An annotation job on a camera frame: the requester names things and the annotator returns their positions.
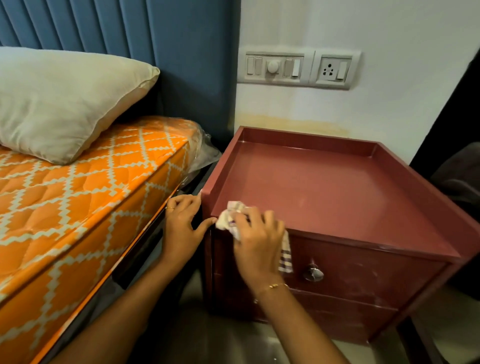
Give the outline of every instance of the orange patterned mattress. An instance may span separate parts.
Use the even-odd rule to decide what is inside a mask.
[[[201,131],[113,125],[69,166],[0,146],[0,358],[27,363],[177,188]]]

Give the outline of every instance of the pillowcase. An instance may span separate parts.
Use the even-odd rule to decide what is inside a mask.
[[[108,54],[0,47],[0,144],[71,163],[159,74],[148,63]]]

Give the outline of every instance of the wall stain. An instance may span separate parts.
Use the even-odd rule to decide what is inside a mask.
[[[348,137],[350,135],[349,130],[340,127],[334,122],[317,120],[292,120],[274,116],[237,113],[235,115],[235,126],[238,127],[241,125],[309,134],[342,137]]]

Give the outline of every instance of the headboard panel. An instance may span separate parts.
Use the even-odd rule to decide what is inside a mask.
[[[0,0],[0,45],[108,53],[161,70],[164,114],[228,143],[239,0]]]

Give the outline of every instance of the bed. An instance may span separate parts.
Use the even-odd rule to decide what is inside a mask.
[[[114,54],[161,70],[158,87],[134,110],[139,119],[110,127],[70,166],[0,147],[2,362],[41,360],[145,241],[198,147],[200,130],[188,120],[220,148],[229,142],[238,5],[0,1],[1,46]],[[35,188],[25,189],[25,178]]]

